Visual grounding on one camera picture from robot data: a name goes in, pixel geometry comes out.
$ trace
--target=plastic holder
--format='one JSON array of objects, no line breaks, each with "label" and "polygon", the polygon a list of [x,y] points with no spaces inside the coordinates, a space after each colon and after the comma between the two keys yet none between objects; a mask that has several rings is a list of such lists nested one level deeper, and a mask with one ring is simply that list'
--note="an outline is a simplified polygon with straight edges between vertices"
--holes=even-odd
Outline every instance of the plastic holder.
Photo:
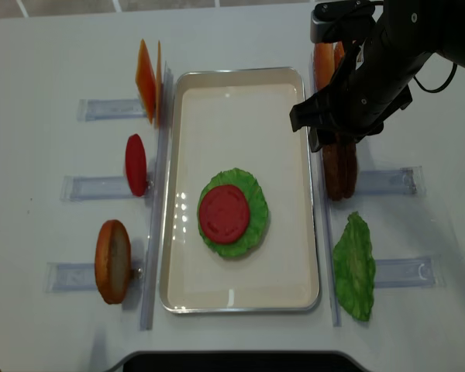
[{"label": "plastic holder", "polygon": [[355,195],[424,195],[422,167],[364,170],[356,180]]},{"label": "plastic holder", "polygon": [[376,260],[375,288],[432,287],[440,282],[437,257]]},{"label": "plastic holder", "polygon": [[131,99],[80,99],[77,107],[79,122],[106,119],[146,118],[146,111],[138,98]]},{"label": "plastic holder", "polygon": [[[48,263],[45,292],[97,291],[94,263]],[[131,262],[131,288],[143,279],[143,262]]]},{"label": "plastic holder", "polygon": [[169,146],[172,135],[173,108],[174,108],[174,76],[171,69],[165,64],[162,83],[162,106],[160,109],[160,128],[158,135],[157,163],[155,166],[155,181],[152,188],[153,207],[150,223],[150,239],[146,250],[146,275],[143,286],[143,301],[139,329],[142,331],[153,328],[153,313],[155,309],[155,295],[157,293],[157,268],[160,246],[160,236],[164,230],[162,212],[167,199],[166,174],[169,171]]},{"label": "plastic holder", "polygon": [[131,192],[127,179],[114,177],[71,177],[65,176],[60,193],[60,200],[66,202],[82,202],[86,200],[137,198]]}]

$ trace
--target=tabletop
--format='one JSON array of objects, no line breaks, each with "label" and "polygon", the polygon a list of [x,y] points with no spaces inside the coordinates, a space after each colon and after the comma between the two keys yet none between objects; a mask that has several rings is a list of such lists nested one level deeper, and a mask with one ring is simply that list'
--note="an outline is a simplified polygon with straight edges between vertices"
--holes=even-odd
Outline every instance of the tabletop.
[{"label": "tabletop", "polygon": [[[175,77],[188,71],[290,66],[309,86],[312,7],[0,21],[2,370],[110,370],[135,353],[172,350],[326,350],[344,353],[368,370],[465,370],[465,281],[447,278],[446,286],[428,289],[434,302],[427,304],[420,290],[376,291],[375,306],[388,315],[364,326],[343,314],[343,326],[334,328],[320,239],[321,299],[306,313],[179,316],[157,300],[153,328],[140,331],[139,298],[127,306],[107,306],[96,292],[44,291],[47,262],[93,260],[106,219],[125,223],[141,255],[149,239],[150,210],[138,199],[60,201],[65,175],[122,174],[123,151],[133,133],[142,136],[150,159],[156,153],[157,132],[145,119],[77,122],[79,99],[136,97],[142,38],[150,55],[156,55],[161,40]],[[427,87],[439,86],[449,69],[449,62],[433,57],[418,76]],[[421,92],[415,83],[410,87],[414,102],[392,116],[382,134],[358,145],[360,167],[422,165],[428,191],[447,210],[465,264],[465,70],[459,68],[438,95]],[[322,235],[319,202],[315,190]],[[430,316],[416,317],[414,309]]]}]

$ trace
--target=white tray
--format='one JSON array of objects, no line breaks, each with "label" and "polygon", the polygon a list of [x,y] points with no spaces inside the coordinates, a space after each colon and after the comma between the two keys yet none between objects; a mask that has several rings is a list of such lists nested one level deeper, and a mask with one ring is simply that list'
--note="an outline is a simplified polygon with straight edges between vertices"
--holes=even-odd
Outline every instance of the white tray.
[{"label": "white tray", "polygon": [[[291,131],[304,100],[291,68],[190,73],[177,82],[160,299],[176,313],[306,310],[319,296],[307,132]],[[225,260],[198,233],[202,189],[220,171],[252,173],[270,224],[244,258]]]}]

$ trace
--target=toy lettuce leaf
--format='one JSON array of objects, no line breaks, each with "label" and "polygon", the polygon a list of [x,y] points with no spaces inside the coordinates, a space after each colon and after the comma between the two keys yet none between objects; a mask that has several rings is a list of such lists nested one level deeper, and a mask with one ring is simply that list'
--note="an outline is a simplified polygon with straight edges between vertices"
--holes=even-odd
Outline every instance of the toy lettuce leaf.
[{"label": "toy lettuce leaf", "polygon": [[[250,207],[250,224],[246,228],[245,233],[237,241],[230,244],[214,243],[207,238],[200,226],[200,218],[198,214],[200,204],[207,192],[224,184],[233,184],[237,186],[245,195],[245,198],[248,201],[248,206]],[[269,208],[267,207],[264,193],[262,192],[262,188],[259,186],[257,179],[249,172],[240,170],[239,168],[234,168],[225,172],[220,172],[205,186],[200,194],[197,215],[198,230],[205,241],[205,244],[222,257],[237,257],[245,254],[254,246],[257,246],[262,240],[264,230],[267,227]]]},{"label": "toy lettuce leaf", "polygon": [[369,227],[358,212],[348,216],[332,263],[338,302],[355,319],[368,322],[374,305],[375,261]]}]

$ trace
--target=black robotic arm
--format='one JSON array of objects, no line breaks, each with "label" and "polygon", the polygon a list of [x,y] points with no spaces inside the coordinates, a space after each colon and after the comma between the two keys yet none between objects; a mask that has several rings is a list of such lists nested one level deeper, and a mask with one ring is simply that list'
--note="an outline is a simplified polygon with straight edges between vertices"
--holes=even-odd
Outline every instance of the black robotic arm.
[{"label": "black robotic arm", "polygon": [[[384,6],[377,22],[375,5]],[[408,83],[433,53],[465,67],[465,0],[319,3],[311,26],[314,43],[343,41],[346,52],[329,85],[291,110],[294,132],[311,128],[312,151],[336,134],[358,142],[380,133],[412,102]]]}]

